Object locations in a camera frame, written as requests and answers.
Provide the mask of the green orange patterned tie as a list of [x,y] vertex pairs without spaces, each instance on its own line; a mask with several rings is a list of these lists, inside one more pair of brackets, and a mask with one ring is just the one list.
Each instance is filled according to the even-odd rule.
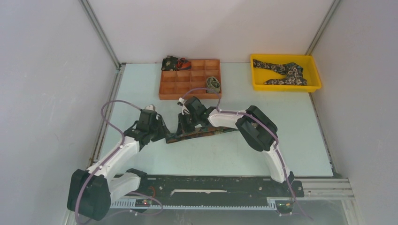
[[236,128],[229,128],[229,127],[198,127],[193,129],[183,129],[179,127],[176,132],[170,133],[166,138],[166,144],[181,142],[189,139],[194,138],[201,138],[207,136],[214,136],[220,135],[228,132],[237,131]]

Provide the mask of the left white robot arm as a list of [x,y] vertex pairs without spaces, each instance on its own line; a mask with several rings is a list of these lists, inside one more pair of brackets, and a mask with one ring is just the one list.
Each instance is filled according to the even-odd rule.
[[102,220],[111,204],[134,192],[143,195],[148,182],[137,172],[116,177],[121,167],[149,142],[166,137],[167,127],[152,105],[140,111],[133,126],[123,132],[122,139],[101,160],[86,170],[77,169],[71,177],[67,209],[93,220]]

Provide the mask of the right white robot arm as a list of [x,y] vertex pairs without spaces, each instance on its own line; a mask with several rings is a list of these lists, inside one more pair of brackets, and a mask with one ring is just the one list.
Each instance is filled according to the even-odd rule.
[[238,130],[252,149],[265,156],[274,181],[274,192],[285,196],[291,191],[291,171],[279,149],[277,126],[258,107],[252,105],[243,111],[226,111],[217,106],[207,108],[197,97],[181,97],[178,105],[182,107],[182,112],[178,115],[179,130],[182,133],[193,132],[197,126]]

